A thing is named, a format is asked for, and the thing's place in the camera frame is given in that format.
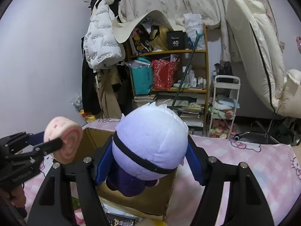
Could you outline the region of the person's hand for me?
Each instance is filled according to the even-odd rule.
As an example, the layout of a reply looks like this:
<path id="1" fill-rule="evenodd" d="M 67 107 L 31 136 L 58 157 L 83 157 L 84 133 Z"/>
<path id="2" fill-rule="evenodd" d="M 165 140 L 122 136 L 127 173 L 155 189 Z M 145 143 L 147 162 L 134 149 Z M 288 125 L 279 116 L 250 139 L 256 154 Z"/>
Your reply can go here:
<path id="1" fill-rule="evenodd" d="M 12 198 L 11 203 L 17 208 L 23 208 L 26 204 L 26 196 L 22 185 L 17 186 L 10 192 Z"/>

